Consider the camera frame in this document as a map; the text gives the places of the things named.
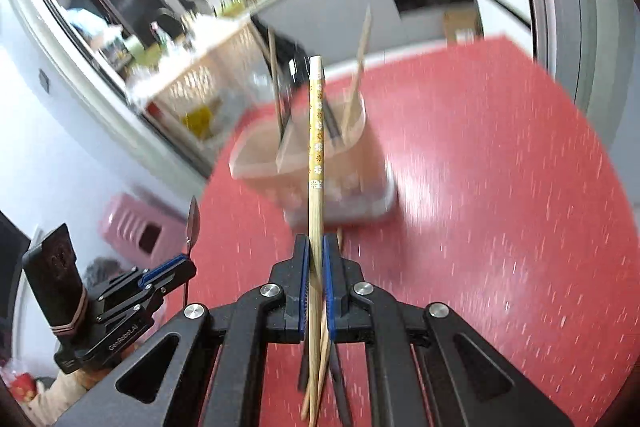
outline wooden chopstick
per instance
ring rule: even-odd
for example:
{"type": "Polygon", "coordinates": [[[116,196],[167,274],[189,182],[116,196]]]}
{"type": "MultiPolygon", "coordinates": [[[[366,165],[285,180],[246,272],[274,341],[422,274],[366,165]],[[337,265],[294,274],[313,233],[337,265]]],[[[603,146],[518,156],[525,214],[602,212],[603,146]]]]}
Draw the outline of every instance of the wooden chopstick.
{"type": "MultiPolygon", "coordinates": [[[[322,308],[322,332],[321,332],[321,354],[320,354],[320,372],[318,377],[318,412],[320,412],[320,400],[322,398],[322,381],[324,380],[324,375],[326,374],[326,367],[324,367],[324,371],[322,370],[322,363],[326,366],[326,360],[328,358],[325,356],[324,352],[328,352],[327,347],[330,345],[329,343],[329,330],[326,325],[326,307],[322,308]]],[[[305,398],[302,401],[302,410],[300,411],[300,419],[304,420],[309,414],[309,397],[311,395],[311,384],[310,381],[306,383],[306,391],[305,398]]]]}
{"type": "MultiPolygon", "coordinates": [[[[342,227],[337,230],[338,248],[342,251],[342,227]]],[[[320,412],[320,404],[322,402],[322,390],[324,389],[324,380],[326,376],[327,367],[329,366],[329,354],[331,352],[331,340],[329,339],[329,328],[326,321],[326,306],[322,308],[322,340],[321,340],[321,354],[320,354],[320,373],[318,376],[318,413],[320,412]]],[[[300,412],[300,419],[306,419],[309,413],[309,394],[311,387],[308,382],[306,385],[305,399],[302,402],[302,410],[300,412]]]]}
{"type": "Polygon", "coordinates": [[[347,142],[346,133],[349,129],[351,114],[353,113],[353,106],[358,99],[360,82],[362,81],[362,73],[364,73],[364,54],[367,52],[369,38],[371,36],[371,19],[371,6],[367,6],[367,13],[364,16],[364,24],[362,25],[362,33],[360,35],[358,55],[356,56],[358,65],[355,72],[353,73],[353,76],[351,77],[351,86],[347,95],[347,103],[344,106],[344,113],[342,114],[342,125],[340,126],[340,130],[342,131],[342,139],[345,143],[347,142]]]}
{"type": "MultiPolygon", "coordinates": [[[[262,38],[262,35],[260,35],[258,28],[256,28],[254,23],[252,22],[249,22],[248,26],[249,26],[249,31],[251,32],[251,35],[254,37],[255,43],[258,44],[258,47],[260,48],[260,52],[262,53],[264,60],[266,60],[269,64],[271,64],[271,54],[269,52],[269,49],[267,48],[267,45],[264,43],[264,39],[262,38]]],[[[284,78],[284,75],[282,74],[282,70],[280,69],[279,64],[276,64],[276,68],[278,70],[278,78],[284,78]]]]}
{"type": "Polygon", "coordinates": [[[311,57],[309,74],[309,288],[307,325],[309,331],[309,426],[318,416],[318,377],[322,330],[322,236],[324,232],[324,118],[322,58],[311,57]]]}

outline kitchen cabinet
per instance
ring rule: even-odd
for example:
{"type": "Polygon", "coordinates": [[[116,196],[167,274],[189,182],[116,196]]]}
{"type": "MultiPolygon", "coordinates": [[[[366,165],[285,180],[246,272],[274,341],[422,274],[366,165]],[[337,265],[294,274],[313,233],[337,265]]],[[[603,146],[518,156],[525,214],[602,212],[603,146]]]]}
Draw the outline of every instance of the kitchen cabinet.
{"type": "Polygon", "coordinates": [[[369,53],[444,39],[446,10],[477,9],[476,0],[268,0],[254,14],[330,66],[355,58],[367,6],[369,53]]]}

